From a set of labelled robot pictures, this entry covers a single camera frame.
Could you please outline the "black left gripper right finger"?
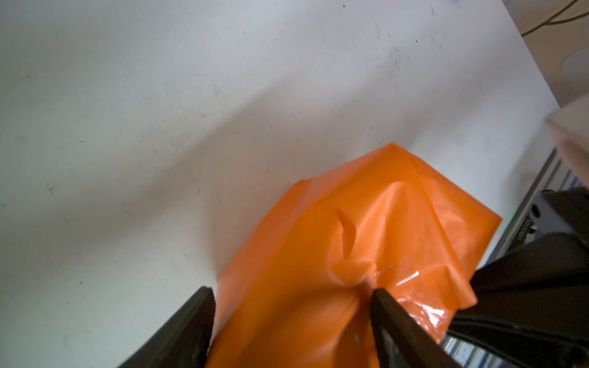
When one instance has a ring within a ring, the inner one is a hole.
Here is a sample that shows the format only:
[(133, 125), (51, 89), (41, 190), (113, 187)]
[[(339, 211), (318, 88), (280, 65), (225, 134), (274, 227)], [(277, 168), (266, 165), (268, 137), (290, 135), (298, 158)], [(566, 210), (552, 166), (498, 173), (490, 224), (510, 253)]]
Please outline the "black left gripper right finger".
[(371, 296), (370, 319), (379, 366), (459, 366), (383, 288)]

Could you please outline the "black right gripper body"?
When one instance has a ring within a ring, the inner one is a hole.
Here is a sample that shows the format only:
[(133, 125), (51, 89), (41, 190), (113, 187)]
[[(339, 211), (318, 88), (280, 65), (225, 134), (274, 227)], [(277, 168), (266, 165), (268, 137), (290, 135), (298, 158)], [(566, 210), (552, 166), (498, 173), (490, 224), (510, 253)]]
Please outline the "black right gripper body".
[(588, 190), (539, 194), (534, 241), (480, 268), (448, 334), (520, 367), (588, 365)]

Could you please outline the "clear adhesive tape piece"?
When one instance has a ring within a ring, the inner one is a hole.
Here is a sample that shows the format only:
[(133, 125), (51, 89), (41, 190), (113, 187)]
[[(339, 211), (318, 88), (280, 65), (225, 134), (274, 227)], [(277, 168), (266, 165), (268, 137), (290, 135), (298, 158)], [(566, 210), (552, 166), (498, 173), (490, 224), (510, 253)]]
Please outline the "clear adhesive tape piece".
[(425, 272), (411, 269), (397, 274), (394, 266), (388, 266), (375, 273), (374, 285), (387, 290), (435, 342), (443, 340), (459, 306), (446, 279), (431, 282)]

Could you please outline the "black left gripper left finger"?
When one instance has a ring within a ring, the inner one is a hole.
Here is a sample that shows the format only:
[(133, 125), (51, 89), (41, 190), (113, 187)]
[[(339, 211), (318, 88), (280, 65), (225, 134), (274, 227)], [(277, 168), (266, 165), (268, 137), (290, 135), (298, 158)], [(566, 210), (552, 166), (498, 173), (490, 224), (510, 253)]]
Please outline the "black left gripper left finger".
[(204, 367), (213, 333), (213, 290), (200, 288), (122, 367)]

